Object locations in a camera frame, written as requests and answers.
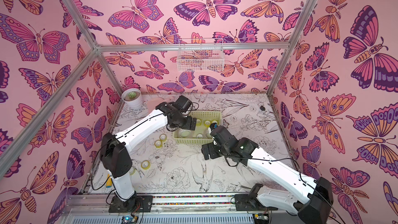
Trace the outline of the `light green plastic storage basket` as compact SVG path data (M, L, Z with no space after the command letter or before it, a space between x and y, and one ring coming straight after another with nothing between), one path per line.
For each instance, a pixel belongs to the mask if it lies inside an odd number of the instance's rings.
M178 132L180 129L177 129L176 131L173 132L173 138L177 143L180 144L198 144L198 145L203 145L203 144L208 144L212 142L212 139L206 139L205 132L208 131L209 127L205 127L204 121L209 120L210 122L212 120L217 120L219 121L219 125L222 124L222 114L219 111L192 111L189 116L192 116L196 119L201 119L202 124L200 126L196 126L195 131L193 131L193 135L191 138L187 139L180 139L178 137ZM196 136L198 134L203 134L203 139L196 139Z

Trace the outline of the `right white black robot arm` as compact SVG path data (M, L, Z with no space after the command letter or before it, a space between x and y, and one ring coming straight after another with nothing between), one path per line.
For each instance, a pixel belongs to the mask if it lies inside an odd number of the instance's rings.
M283 187L283 190L273 190L254 186L251 190L253 203L296 214L305 224L327 222L334 199L331 183L326 178L315 179L294 170L247 138L228 141L214 138L212 143L202 145L201 152L205 160L221 157L232 160L266 175Z

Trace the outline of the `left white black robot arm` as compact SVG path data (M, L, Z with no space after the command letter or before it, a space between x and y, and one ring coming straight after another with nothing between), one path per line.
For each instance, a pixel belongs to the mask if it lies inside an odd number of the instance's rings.
M175 102L162 102L144 119L117 134L107 133L102 138L99 159L107 170L115 189L115 200L127 212L138 209L138 196L130 179L133 166L130 152L160 128L194 131L197 119L189 116L193 102L180 96Z

